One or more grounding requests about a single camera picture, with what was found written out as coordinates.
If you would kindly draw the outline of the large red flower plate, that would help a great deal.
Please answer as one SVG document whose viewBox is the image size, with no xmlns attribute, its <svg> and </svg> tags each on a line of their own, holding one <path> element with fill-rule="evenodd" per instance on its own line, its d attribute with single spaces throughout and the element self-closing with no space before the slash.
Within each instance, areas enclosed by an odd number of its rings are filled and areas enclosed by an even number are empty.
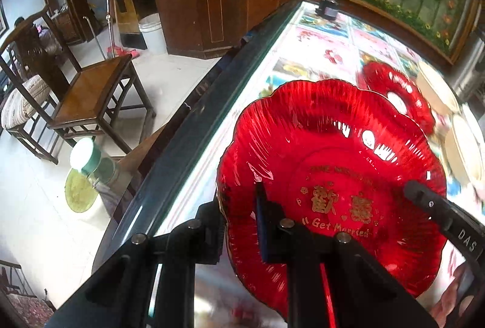
<svg viewBox="0 0 485 328">
<path fill-rule="evenodd" d="M 339 79 L 295 80 L 244 109 L 221 158 L 217 189 L 235 274 L 288 314 L 286 268 L 261 259 L 255 186 L 316 234 L 346 232 L 412 295 L 441 265 L 445 237 L 404 196 L 416 180 L 440 196 L 444 170 L 425 134 L 381 94 Z"/>
</svg>

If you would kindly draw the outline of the small red flower plate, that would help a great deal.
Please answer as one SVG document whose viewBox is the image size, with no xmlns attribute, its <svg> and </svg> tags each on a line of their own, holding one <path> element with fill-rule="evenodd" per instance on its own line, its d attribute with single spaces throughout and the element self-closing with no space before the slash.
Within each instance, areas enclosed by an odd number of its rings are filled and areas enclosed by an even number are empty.
<svg viewBox="0 0 485 328">
<path fill-rule="evenodd" d="M 391 65 L 367 62 L 361 71 L 364 84 L 387 98 L 399 113 L 412 119 L 425 135 L 433 134 L 436 124 L 432 109 L 417 85 Z"/>
</svg>

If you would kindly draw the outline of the green white standing fan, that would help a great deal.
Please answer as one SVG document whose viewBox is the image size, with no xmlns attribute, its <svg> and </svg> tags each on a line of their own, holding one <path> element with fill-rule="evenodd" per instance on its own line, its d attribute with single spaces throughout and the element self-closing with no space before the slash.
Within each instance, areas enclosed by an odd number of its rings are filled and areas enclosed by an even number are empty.
<svg viewBox="0 0 485 328">
<path fill-rule="evenodd" d="M 119 196 L 112 186 L 119 177 L 119 167 L 92 138 L 82 138 L 70 155 L 71 171 L 65 183 L 67 205 L 75 213 L 85 213 L 100 199 L 113 215 Z"/>
</svg>

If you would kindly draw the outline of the cushioned wooden chair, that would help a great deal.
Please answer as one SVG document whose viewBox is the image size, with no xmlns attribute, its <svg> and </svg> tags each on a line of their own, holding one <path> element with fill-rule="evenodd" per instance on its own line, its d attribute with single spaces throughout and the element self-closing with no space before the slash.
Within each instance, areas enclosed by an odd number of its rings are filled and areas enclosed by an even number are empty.
<svg viewBox="0 0 485 328">
<path fill-rule="evenodd" d="M 57 165 L 59 159 L 54 152 L 59 136 L 47 132 L 47 121 L 22 95 L 15 82 L 22 84 L 32 99 L 46 112 L 55 106 L 51 89 L 42 80 L 36 69 L 22 57 L 18 45 L 13 42 L 7 46 L 8 69 L 13 77 L 8 79 L 7 97 L 1 104 L 1 127 L 15 138 L 23 147 L 38 159 Z"/>
</svg>

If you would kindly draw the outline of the colourful plastic tablecloth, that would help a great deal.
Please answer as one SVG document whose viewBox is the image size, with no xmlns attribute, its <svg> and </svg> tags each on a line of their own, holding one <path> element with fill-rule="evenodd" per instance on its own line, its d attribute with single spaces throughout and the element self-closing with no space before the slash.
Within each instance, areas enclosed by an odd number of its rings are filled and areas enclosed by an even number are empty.
<svg viewBox="0 0 485 328">
<path fill-rule="evenodd" d="M 447 197 L 453 203 L 471 213 L 484 224 L 484 200 L 480 198 L 475 185 L 484 187 L 484 180 L 460 183 L 452 171 L 446 156 L 446 149 L 439 146 L 452 124 L 453 116 L 464 118 L 470 133 L 473 133 L 483 167 L 484 136 L 477 118 L 468 104 L 459 104 L 455 92 L 443 75 L 418 53 L 406 47 L 389 34 L 364 23 L 356 17 L 339 12 L 335 21 L 322 19 L 316 14 L 317 5 L 302 2 L 291 20 L 276 38 L 270 49 L 265 49 L 262 60 L 257 60 L 254 71 L 244 82 L 241 92 L 231 93 L 229 109 L 222 111 L 221 120 L 208 131 L 208 137 L 197 142 L 195 151 L 189 154 L 188 142 L 181 142 L 181 158 L 187 158 L 187 165 L 170 164 L 172 169 L 187 169 L 180 172 L 182 185 L 167 215 L 157 230 L 157 235 L 168 233 L 176 225 L 192 219 L 202 203 L 209 202 L 216 192 L 216 169 L 220 158 L 232 137 L 238 116 L 243 109 L 258 98 L 271 95 L 279 86 L 294 80 L 320 81 L 341 79 L 361 88 L 368 88 L 362 82 L 362 68 L 370 61 L 382 61 L 396 72 L 406 75 L 414 88 L 426 98 L 431 107 L 433 133 L 428 140 L 434 154 L 439 158 L 447 177 Z M 282 327 L 282 317 L 263 307 L 242 284 L 234 273 L 229 273 L 229 255 L 223 251 L 222 262 L 215 267 L 196 268 L 196 290 L 194 300 L 195 327 Z"/>
</svg>

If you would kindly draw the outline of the small black table device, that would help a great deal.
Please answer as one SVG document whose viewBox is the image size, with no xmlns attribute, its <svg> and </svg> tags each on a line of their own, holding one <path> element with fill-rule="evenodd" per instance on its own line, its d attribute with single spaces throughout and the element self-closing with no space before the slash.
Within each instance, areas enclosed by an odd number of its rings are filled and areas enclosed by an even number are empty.
<svg viewBox="0 0 485 328">
<path fill-rule="evenodd" d="M 319 0 L 316 14 L 325 20 L 336 20 L 340 11 L 339 6 L 337 0 Z"/>
</svg>

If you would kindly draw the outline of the white waste bin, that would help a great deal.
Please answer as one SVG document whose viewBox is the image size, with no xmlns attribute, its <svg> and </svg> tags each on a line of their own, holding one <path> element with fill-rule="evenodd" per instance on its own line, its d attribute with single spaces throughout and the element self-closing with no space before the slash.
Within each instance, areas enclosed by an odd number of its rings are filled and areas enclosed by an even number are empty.
<svg viewBox="0 0 485 328">
<path fill-rule="evenodd" d="M 158 13 L 147 15 L 138 22 L 147 50 L 153 55 L 167 54 L 167 44 Z"/>
</svg>

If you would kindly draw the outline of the wooden cabinet counter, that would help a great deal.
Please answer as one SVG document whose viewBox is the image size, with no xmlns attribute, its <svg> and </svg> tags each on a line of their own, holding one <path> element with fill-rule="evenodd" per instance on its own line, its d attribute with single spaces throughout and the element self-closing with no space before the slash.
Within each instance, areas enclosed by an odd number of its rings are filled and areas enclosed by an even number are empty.
<svg viewBox="0 0 485 328">
<path fill-rule="evenodd" d="M 250 29 L 279 8 L 298 0 L 125 0 L 132 14 L 159 15 L 169 53 L 184 57 L 220 57 Z M 362 0 L 336 0 L 342 12 L 384 30 L 421 57 L 448 72 L 452 60 L 430 39 Z"/>
</svg>

